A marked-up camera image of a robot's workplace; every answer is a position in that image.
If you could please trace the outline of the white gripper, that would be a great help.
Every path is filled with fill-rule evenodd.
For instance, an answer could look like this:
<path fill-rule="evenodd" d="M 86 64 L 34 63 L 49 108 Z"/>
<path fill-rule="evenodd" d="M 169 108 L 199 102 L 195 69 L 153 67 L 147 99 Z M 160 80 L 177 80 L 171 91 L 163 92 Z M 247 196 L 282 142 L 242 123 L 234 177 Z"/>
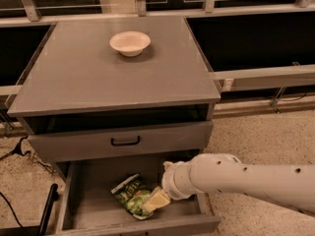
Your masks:
<path fill-rule="evenodd" d="M 161 179 L 161 187 L 156 187 L 149 198 L 143 204 L 143 210 L 153 212 L 170 204 L 170 198 L 179 201 L 200 194 L 191 182 L 190 165 L 188 162 L 179 161 L 163 163 L 164 173 Z"/>

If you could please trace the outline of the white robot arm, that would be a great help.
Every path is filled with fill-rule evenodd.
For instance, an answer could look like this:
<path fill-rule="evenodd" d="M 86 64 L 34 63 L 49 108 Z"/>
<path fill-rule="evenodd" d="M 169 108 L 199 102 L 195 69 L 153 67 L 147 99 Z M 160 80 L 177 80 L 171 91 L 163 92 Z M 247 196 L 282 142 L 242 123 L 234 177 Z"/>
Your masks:
<path fill-rule="evenodd" d="M 187 162 L 164 164 L 161 185 L 144 202 L 146 211 L 193 195 L 234 193 L 315 214 L 314 165 L 244 164 L 227 153 L 201 153 Z"/>

